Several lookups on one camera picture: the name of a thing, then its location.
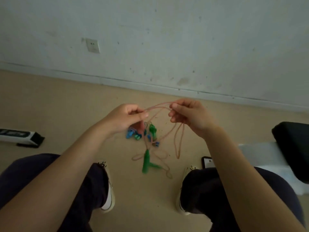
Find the wall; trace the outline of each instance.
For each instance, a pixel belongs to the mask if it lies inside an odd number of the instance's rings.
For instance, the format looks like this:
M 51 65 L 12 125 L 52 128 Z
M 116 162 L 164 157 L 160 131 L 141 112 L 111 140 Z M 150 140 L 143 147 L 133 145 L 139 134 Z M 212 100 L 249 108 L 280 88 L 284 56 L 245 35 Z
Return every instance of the wall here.
M 306 110 L 308 10 L 309 0 L 3 0 L 0 68 Z

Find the tan floor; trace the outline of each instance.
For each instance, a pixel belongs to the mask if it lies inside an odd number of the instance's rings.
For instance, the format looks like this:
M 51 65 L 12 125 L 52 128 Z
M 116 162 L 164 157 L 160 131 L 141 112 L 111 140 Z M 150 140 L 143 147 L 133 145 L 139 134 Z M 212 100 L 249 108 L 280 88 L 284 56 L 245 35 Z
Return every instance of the tan floor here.
M 46 139 L 39 149 L 0 143 L 0 171 L 12 161 L 42 152 L 62 153 L 80 134 L 121 103 L 138 103 L 146 108 L 173 101 L 175 96 L 147 93 L 103 85 L 67 81 L 0 71 L 0 127 L 36 131 Z M 281 121 L 309 123 L 309 115 L 257 107 L 202 101 L 236 143 L 273 141 L 271 129 Z M 153 123 L 158 133 L 171 128 L 166 112 Z M 202 156 L 209 156 L 205 143 L 186 128 L 182 154 L 176 159 L 173 137 L 162 148 L 170 156 L 167 163 L 173 179 L 163 171 L 141 173 L 142 162 L 131 160 L 143 153 L 142 141 L 118 134 L 106 141 L 98 159 L 108 162 L 116 195 L 114 209 L 105 215 L 93 213 L 94 231 L 208 231 L 211 222 L 203 215 L 177 214 L 174 207 L 183 169 Z M 306 218 L 309 199 L 301 197 Z

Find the hand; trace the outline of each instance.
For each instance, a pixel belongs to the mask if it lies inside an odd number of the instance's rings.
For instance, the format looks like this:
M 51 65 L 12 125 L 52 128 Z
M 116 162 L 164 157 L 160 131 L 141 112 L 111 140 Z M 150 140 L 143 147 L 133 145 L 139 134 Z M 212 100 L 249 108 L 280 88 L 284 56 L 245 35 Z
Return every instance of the hand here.
M 144 132 L 144 119 L 149 116 L 137 104 L 122 104 L 112 110 L 100 122 L 107 125 L 110 134 L 122 132 L 132 126 L 139 134 Z
M 213 117 L 199 101 L 182 98 L 171 104 L 170 108 L 172 110 L 168 116 L 172 123 L 186 124 L 202 138 L 208 129 L 216 127 Z

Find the pant leg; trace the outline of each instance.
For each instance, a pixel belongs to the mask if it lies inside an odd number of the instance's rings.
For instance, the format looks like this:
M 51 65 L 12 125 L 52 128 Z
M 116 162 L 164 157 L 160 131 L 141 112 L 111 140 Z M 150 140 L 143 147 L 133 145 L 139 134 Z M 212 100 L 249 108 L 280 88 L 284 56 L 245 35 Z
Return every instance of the pant leg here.
M 305 226 L 303 210 L 291 186 L 273 172 L 255 169 Z M 180 202 L 184 210 L 210 218 L 211 231 L 240 231 L 216 168 L 191 171 L 183 180 Z
M 14 161 L 0 175 L 0 209 L 58 157 L 56 154 L 39 154 Z M 99 164 L 93 164 L 59 231 L 92 231 L 88 223 L 91 213 L 102 207 L 107 194 L 106 171 Z

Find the dark pants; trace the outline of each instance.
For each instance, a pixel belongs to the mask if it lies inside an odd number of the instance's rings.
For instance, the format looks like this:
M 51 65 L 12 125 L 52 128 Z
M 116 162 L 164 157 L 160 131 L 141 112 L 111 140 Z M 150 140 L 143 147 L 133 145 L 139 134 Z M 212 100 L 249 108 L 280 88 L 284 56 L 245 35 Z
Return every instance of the dark pants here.
M 291 186 L 277 174 L 255 168 L 305 226 L 303 210 Z M 240 231 L 216 168 L 192 170 L 183 180 L 180 202 L 187 212 L 205 214 L 212 232 Z
M 58 157 L 40 154 L 14 161 L 0 175 L 0 208 Z M 256 169 L 304 225 L 302 208 L 289 184 L 272 172 Z M 91 231 L 91 213 L 103 206 L 107 193 L 108 176 L 104 168 L 93 164 L 59 231 Z M 191 171 L 183 180 L 180 201 L 186 211 L 208 216 L 213 223 L 211 231 L 240 231 L 215 168 Z
M 0 175 L 0 208 L 58 157 L 55 154 L 40 154 L 14 161 Z M 103 206 L 107 194 L 106 171 L 101 165 L 93 164 L 58 231 L 92 231 L 89 225 L 91 213 Z

